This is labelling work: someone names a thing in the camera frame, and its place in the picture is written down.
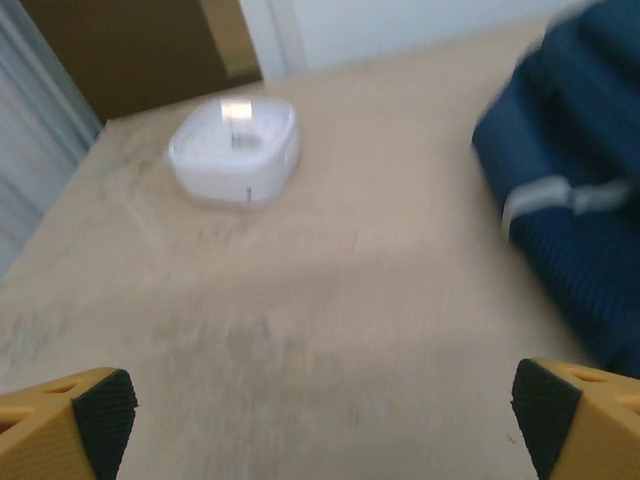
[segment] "white stripe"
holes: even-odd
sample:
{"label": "white stripe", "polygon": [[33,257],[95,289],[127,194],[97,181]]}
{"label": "white stripe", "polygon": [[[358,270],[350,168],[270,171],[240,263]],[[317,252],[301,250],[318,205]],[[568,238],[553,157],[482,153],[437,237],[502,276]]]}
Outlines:
{"label": "white stripe", "polygon": [[516,218],[551,207],[565,207],[575,215],[606,212],[624,205],[633,195],[632,184],[621,178],[602,185],[571,188],[560,175],[544,177],[514,188],[504,202],[502,232],[509,239],[511,223]]}
{"label": "white stripe", "polygon": [[507,240],[514,219],[550,207],[570,208],[571,193],[571,185],[560,175],[534,180],[511,190],[502,211],[502,232]]}

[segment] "white wall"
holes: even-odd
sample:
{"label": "white wall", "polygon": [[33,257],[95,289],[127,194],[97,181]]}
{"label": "white wall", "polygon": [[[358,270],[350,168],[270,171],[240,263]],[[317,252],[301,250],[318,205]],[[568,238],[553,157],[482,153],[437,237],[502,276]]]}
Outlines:
{"label": "white wall", "polygon": [[[288,76],[286,58],[270,0],[240,0],[240,8],[258,57],[262,78],[269,82]],[[297,31],[295,22],[290,27]]]}
{"label": "white wall", "polygon": [[577,0],[288,0],[310,70],[371,58]]}

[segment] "black rubber pad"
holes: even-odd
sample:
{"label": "black rubber pad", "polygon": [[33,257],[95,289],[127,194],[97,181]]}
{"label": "black rubber pad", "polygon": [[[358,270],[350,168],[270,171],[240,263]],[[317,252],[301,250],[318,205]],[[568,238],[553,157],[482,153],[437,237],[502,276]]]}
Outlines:
{"label": "black rubber pad", "polygon": [[511,405],[533,466],[548,480],[571,430],[582,391],[533,360],[522,360],[513,382]]}
{"label": "black rubber pad", "polygon": [[138,406],[129,373],[115,371],[71,403],[96,478],[114,480]]}

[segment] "brown door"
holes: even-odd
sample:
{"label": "brown door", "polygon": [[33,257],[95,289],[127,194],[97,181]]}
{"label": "brown door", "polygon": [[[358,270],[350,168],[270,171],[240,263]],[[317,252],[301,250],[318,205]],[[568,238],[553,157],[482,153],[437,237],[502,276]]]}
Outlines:
{"label": "brown door", "polygon": [[102,120],[230,86],[199,0],[22,0]]}

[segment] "door frame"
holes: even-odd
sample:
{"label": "door frame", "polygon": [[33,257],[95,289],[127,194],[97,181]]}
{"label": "door frame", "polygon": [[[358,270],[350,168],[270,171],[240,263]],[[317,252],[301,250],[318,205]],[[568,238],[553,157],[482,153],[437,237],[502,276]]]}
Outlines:
{"label": "door frame", "polygon": [[294,0],[240,0],[265,83],[307,72]]}

